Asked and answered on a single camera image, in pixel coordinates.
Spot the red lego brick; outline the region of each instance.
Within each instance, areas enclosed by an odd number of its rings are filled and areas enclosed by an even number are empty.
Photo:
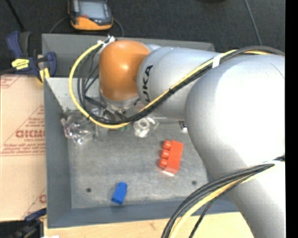
[[[159,161],[159,167],[164,169],[165,172],[176,174],[179,171],[183,143],[172,140],[164,141],[162,145],[161,159]]]

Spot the device screen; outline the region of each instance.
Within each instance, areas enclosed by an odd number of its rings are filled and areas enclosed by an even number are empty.
[[[105,19],[104,5],[90,1],[79,2],[80,12],[90,18]]]

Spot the measuring device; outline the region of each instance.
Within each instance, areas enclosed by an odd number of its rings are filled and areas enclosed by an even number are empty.
[[[70,21],[77,30],[99,31],[113,25],[113,15],[105,1],[70,0]]]

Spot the yellow clamp label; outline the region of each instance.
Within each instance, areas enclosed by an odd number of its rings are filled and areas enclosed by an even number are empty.
[[[28,59],[21,59],[21,58],[18,58],[16,60],[14,60],[11,65],[12,67],[16,68],[16,69],[24,69],[24,68],[27,68],[28,65],[29,65],[30,61]]]

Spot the cardboard sheet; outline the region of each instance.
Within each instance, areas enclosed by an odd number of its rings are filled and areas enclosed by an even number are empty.
[[[43,94],[34,76],[0,78],[0,222],[46,207]]]

